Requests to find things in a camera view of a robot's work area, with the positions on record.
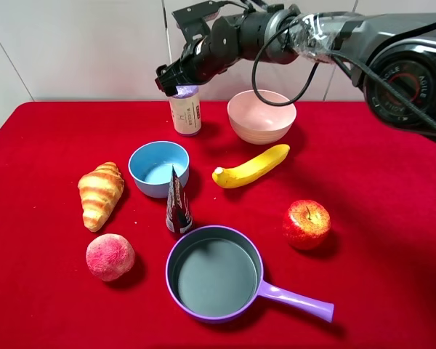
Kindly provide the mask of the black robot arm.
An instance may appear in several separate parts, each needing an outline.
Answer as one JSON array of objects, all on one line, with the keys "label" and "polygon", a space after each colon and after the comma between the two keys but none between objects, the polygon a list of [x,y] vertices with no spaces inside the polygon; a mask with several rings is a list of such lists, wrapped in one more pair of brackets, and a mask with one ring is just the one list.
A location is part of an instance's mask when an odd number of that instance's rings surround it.
[{"label": "black robot arm", "polygon": [[436,143],[436,13],[304,14],[298,6],[241,1],[220,16],[223,1],[173,12],[185,37],[180,58],[156,71],[167,96],[203,85],[239,60],[286,65],[298,57],[337,65],[372,113],[395,129]]}]

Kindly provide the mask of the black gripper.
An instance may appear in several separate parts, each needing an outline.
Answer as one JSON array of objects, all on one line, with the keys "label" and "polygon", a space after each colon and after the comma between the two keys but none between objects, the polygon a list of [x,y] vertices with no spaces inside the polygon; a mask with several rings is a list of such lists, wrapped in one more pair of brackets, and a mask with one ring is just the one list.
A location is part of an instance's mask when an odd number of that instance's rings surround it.
[{"label": "black gripper", "polygon": [[167,97],[178,87],[206,84],[241,59],[239,33],[242,15],[215,20],[209,35],[187,43],[177,63],[157,67],[155,83]]}]

